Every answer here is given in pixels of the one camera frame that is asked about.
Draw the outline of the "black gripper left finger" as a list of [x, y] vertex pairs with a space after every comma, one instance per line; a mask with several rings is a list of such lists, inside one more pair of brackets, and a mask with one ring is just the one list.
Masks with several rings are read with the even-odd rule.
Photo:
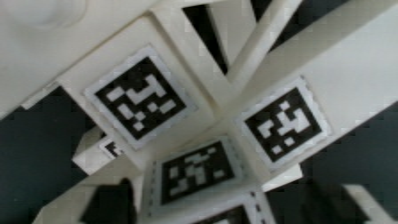
[[83, 224], [136, 224], [132, 186], [127, 179], [99, 185], [79, 217]]

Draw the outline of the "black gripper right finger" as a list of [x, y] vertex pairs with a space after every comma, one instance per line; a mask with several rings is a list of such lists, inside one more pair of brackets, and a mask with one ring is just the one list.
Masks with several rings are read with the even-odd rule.
[[362, 185], [319, 185], [305, 189], [303, 224], [398, 224]]

